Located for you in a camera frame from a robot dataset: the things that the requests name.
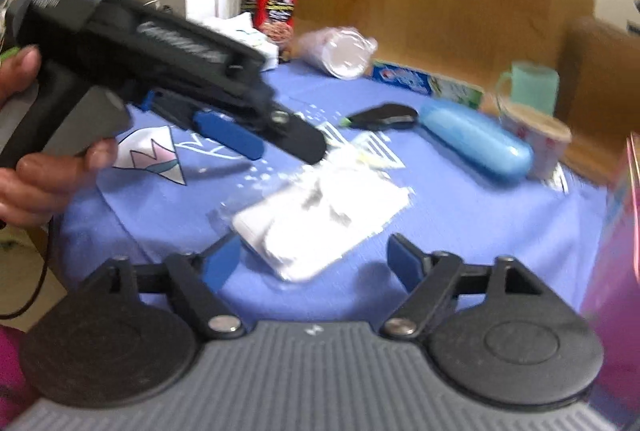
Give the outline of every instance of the blue table cloth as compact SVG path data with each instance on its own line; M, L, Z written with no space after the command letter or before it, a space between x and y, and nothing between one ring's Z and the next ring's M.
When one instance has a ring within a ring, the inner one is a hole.
M345 114L385 101L418 108L425 100L365 78L339 81L297 63L265 79L280 101L316 124L335 125ZM205 249L227 230L221 203L246 197L252 188L268 190L278 174L300 165L272 147L262 160L249 162L153 114L135 111L134 119L132 132L121 137L120 169L103 172L96 188L78 196L56 231L58 270L69 286L114 255L148 263L171 252ZM347 140L358 134L340 132ZM386 267L386 239L393 232L425 251L455 252L469 263L512 254L578 308L604 218L603 188L568 170L568 194L529 181L495 186L417 132L379 134L371 143L404 164L392 176L414 190L413 205L309 283L283 283L246 253L220 291L239 315L249 321L349 318L379 325L406 295Z

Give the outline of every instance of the hand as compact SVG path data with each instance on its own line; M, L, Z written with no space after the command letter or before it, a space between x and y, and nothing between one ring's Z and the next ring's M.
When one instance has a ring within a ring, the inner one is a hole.
M16 92L26 90L40 69L40 53L27 47L0 66L0 106ZM80 188L91 185L100 169L111 167L118 147L114 140L101 140L84 157L49 156L42 153L22 157L16 169L0 169L0 219L18 227L48 222L65 210Z

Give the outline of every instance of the blue clamp pad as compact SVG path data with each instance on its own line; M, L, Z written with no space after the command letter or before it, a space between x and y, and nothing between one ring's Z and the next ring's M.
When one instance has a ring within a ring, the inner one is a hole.
M264 154L264 141L260 137L216 112L196 112L193 122L203 137L211 138L249 160L258 160Z
M386 243L386 264L407 292L413 291L424 279L425 256L420 249L400 234L392 234Z
M202 280L210 291L217 292L233 274L240 262L242 241L236 233L228 233L206 251L199 254L205 259Z
M153 90L149 90L145 98L142 100L140 104L137 106L143 112L148 112L151 110L151 107L154 105L154 99L156 98L156 93Z

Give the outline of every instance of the plastic bag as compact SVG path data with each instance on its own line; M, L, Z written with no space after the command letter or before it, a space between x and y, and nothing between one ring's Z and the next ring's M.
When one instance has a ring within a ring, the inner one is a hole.
M308 281L410 205L371 154L352 144L316 166L281 176L280 187L223 204L223 217L285 281Z

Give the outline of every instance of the white cup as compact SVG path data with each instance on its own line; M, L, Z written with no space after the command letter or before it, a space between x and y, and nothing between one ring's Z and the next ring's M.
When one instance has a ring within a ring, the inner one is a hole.
M366 72L378 49L375 39L366 39L354 28L323 28L298 40L300 57L311 66L338 79L357 79Z
M533 165L527 177L549 180L571 142L569 127L525 104L499 100L498 105L502 127L533 150Z

